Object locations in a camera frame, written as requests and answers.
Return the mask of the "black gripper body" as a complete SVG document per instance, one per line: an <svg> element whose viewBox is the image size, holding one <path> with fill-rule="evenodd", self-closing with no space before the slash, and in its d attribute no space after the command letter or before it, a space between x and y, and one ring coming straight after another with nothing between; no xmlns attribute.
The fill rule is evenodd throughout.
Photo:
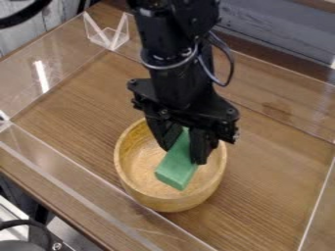
<svg viewBox="0 0 335 251"><path fill-rule="evenodd" d="M182 127L214 131L220 140L236 143L240 111L217 92L213 56L175 61L142 57L150 77L127 83L134 107L146 118L177 122Z"/></svg>

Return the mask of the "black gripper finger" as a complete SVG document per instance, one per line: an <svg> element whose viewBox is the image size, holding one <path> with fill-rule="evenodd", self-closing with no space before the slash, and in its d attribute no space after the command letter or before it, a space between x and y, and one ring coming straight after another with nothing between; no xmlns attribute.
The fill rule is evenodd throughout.
<svg viewBox="0 0 335 251"><path fill-rule="evenodd" d="M182 134L182 125L159 118L147 117L146 120L161 147L169 151Z"/></svg>
<svg viewBox="0 0 335 251"><path fill-rule="evenodd" d="M220 138L214 131L193 127L190 135L190 158L197 165L206 165L213 151L220 146Z"/></svg>

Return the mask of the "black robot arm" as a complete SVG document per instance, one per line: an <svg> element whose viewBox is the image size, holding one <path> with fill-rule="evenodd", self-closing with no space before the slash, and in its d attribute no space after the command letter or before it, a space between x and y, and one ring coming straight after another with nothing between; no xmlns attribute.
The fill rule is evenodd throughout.
<svg viewBox="0 0 335 251"><path fill-rule="evenodd" d="M170 150L189 129L190 160L205 165L220 142L238 138L237 107L216 88L232 84L216 76L214 48L234 55L214 32L221 0L127 0L142 41L147 78L129 81L134 107L146 114L161 147Z"/></svg>

